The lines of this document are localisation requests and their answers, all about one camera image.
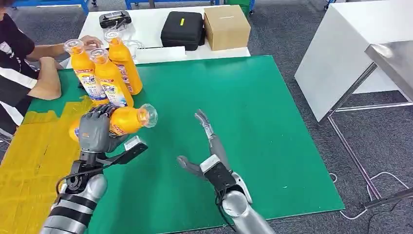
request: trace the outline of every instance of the brown cardboard box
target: brown cardboard box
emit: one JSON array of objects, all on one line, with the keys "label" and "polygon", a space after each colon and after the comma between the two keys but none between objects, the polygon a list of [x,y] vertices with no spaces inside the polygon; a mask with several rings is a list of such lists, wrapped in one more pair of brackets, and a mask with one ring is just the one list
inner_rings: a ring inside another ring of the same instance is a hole
[{"label": "brown cardboard box", "polygon": [[246,47],[251,26],[239,5],[204,8],[206,38],[211,50]]}]

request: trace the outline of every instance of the black shirt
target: black shirt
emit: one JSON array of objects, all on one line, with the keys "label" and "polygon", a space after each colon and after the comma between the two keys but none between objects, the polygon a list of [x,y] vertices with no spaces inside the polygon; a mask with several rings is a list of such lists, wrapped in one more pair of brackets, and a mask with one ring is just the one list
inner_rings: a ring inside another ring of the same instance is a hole
[{"label": "black shirt", "polygon": [[27,96],[36,85],[38,72],[25,58],[35,44],[7,14],[0,21],[0,128],[14,134],[30,105]]}]

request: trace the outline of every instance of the table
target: table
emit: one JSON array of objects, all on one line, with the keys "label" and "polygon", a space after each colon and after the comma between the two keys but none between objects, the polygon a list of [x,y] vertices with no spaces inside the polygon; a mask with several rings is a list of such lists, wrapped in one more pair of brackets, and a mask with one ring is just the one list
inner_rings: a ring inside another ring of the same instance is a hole
[{"label": "table", "polygon": [[[372,63],[364,52],[370,44],[413,40],[410,9],[411,0],[330,5],[295,73],[317,121],[326,120],[333,106]],[[352,93],[392,90],[400,89],[379,68]]]},{"label": "table", "polygon": [[[403,93],[409,98],[413,98],[413,41],[397,41],[384,44],[371,44],[366,49],[366,54],[372,59],[372,63],[359,79],[350,87],[349,90],[357,89],[375,69],[379,67],[384,71],[386,75],[400,88]],[[372,179],[367,173],[364,166],[359,161],[351,147],[349,146],[344,135],[341,133],[337,124],[334,122],[334,112],[348,112],[368,109],[380,109],[399,106],[411,106],[413,102],[407,101],[402,103],[390,103],[390,104],[377,104],[369,106],[356,106],[356,107],[341,107],[345,100],[351,95],[351,92],[347,92],[340,102],[334,106],[331,113],[327,117],[330,124],[333,126],[335,132],[338,134],[341,142],[344,144],[346,150],[350,154],[351,158],[355,162],[357,168],[360,170],[363,178],[367,182],[368,189],[372,192],[374,199],[364,204],[366,209],[371,209],[377,206],[381,206],[386,203],[396,202],[404,198],[413,196],[413,188],[407,188],[403,191],[394,193],[390,196],[383,197],[377,188],[375,187]]]},{"label": "table", "polygon": [[[333,119],[335,112],[412,105],[413,7],[409,0],[332,4],[295,74],[317,121],[328,121],[367,183],[366,209],[413,195],[413,189],[382,197]],[[404,103],[341,108],[351,94],[398,90]]]},{"label": "table", "polygon": [[[143,10],[129,10],[129,14],[132,18],[133,27],[124,32],[122,39],[138,40],[143,43],[145,48],[162,47],[161,31],[164,26],[165,20],[171,11],[184,11],[184,12],[198,12],[204,17],[205,7],[219,7],[219,6],[196,6],[196,7],[177,7],[177,8],[160,8],[160,9],[143,9]],[[85,35],[91,35],[98,37],[104,42],[103,47],[108,47],[108,43],[104,40],[104,32],[99,26],[99,16],[105,13],[113,11],[101,11],[90,12],[86,17],[82,31],[79,38]],[[130,47],[131,53],[135,54],[135,47]],[[194,59],[217,59],[217,58],[231,58],[231,57],[247,57],[250,56],[247,47],[236,48],[222,51],[211,51],[208,41],[205,41],[205,45],[199,46],[195,51],[185,51],[185,55],[174,56],[174,54],[168,56],[168,53],[163,53],[162,56],[151,61],[135,61],[136,64],[149,63],[149,62],[164,62],[164,61],[181,61],[181,60],[194,60]]]},{"label": "table", "polygon": [[[138,132],[149,146],[146,152],[105,171],[109,188],[92,217],[90,234],[169,233],[224,224],[213,188],[176,161],[178,155],[196,163],[209,156],[205,133],[194,118],[198,108],[208,115],[263,217],[344,208],[271,56],[137,67],[144,89],[133,97],[135,107],[151,103],[158,124]],[[85,94],[71,70],[60,74],[62,97],[35,100],[29,111],[52,108],[59,116],[64,102]]]}]

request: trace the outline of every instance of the person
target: person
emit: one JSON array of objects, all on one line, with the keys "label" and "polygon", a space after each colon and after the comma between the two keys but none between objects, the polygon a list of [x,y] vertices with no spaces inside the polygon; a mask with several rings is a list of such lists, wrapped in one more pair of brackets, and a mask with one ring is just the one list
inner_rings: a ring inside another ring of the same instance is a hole
[{"label": "person", "polygon": [[[65,53],[63,43],[35,46],[6,14],[13,2],[0,0],[0,133],[8,137],[22,123],[32,98],[53,100],[61,96],[57,70],[62,66],[54,57]],[[86,49],[102,44],[91,36],[81,40]],[[38,61],[40,69],[33,69],[26,60]]]}]

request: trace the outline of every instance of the yellow tape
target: yellow tape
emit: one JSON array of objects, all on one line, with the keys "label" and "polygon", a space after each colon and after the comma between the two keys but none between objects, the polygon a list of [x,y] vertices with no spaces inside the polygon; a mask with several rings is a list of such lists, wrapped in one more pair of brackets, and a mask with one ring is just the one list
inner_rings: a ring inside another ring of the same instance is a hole
[{"label": "yellow tape", "polygon": [[68,134],[93,106],[67,102],[62,115],[28,112],[0,166],[0,234],[37,234],[56,198],[55,184],[79,157]]}]

